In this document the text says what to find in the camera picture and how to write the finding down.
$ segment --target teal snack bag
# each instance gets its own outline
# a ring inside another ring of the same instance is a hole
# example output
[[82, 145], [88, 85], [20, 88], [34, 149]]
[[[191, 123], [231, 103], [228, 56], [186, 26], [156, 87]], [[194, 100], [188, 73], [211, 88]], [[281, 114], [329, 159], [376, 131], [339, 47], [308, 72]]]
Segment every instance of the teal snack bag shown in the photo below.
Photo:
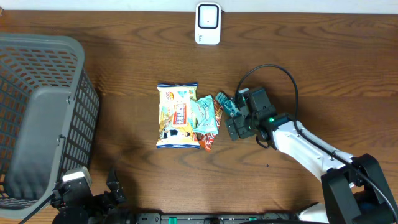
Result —
[[197, 127], [193, 130], [194, 132], [218, 134], [213, 98], [210, 95], [196, 102], [191, 100], [191, 108], [198, 120]]

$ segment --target white plug-in device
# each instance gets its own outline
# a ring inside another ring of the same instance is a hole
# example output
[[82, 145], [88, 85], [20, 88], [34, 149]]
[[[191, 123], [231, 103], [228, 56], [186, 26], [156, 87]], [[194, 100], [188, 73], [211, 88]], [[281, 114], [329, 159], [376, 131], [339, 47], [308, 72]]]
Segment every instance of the white plug-in device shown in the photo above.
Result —
[[195, 41], [215, 45], [221, 36], [221, 6], [217, 3], [199, 3], [195, 19]]

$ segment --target green connector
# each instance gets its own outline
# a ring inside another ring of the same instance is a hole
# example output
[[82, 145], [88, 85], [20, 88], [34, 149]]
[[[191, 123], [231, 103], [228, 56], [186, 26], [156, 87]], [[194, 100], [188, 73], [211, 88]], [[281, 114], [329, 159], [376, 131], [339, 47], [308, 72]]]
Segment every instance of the green connector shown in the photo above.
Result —
[[169, 224], [177, 224], [177, 218], [169, 218]]

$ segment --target basket mesh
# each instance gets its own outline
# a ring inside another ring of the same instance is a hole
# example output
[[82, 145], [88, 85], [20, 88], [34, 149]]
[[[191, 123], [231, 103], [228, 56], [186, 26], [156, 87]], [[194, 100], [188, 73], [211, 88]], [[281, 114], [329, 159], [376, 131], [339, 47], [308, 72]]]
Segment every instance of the basket mesh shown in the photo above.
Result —
[[66, 140], [67, 150], [63, 153], [60, 178], [70, 169], [88, 166], [99, 107], [100, 101], [93, 85], [83, 71]]
[[0, 59], [20, 81], [25, 82], [23, 90], [28, 94], [40, 86], [69, 87], [78, 60], [73, 52], [65, 49], [45, 50], [34, 47], [2, 47]]

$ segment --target candy wrapper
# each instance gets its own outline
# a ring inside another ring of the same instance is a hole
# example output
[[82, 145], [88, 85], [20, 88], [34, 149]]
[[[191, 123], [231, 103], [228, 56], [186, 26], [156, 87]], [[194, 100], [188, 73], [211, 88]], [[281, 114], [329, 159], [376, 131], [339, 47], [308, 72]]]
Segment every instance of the candy wrapper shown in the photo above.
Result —
[[241, 115], [240, 110], [235, 103], [229, 99], [224, 93], [219, 92], [216, 96], [216, 100], [222, 105], [224, 111], [228, 116], [235, 117]]
[[[217, 130], [220, 128], [221, 116], [223, 115], [223, 107], [216, 101], [213, 100], [216, 121], [217, 121]], [[216, 134], [202, 134], [199, 140], [199, 144], [201, 147], [204, 147], [207, 151], [211, 150], [214, 139], [216, 138]]]
[[157, 148], [194, 147], [199, 149], [197, 135], [193, 132], [197, 122], [191, 109], [190, 100], [196, 100], [198, 84], [169, 85], [158, 84], [159, 105], [159, 140]]
[[198, 120], [197, 128], [193, 131], [202, 134], [218, 134], [213, 98], [206, 96], [196, 102], [191, 100], [191, 106]]

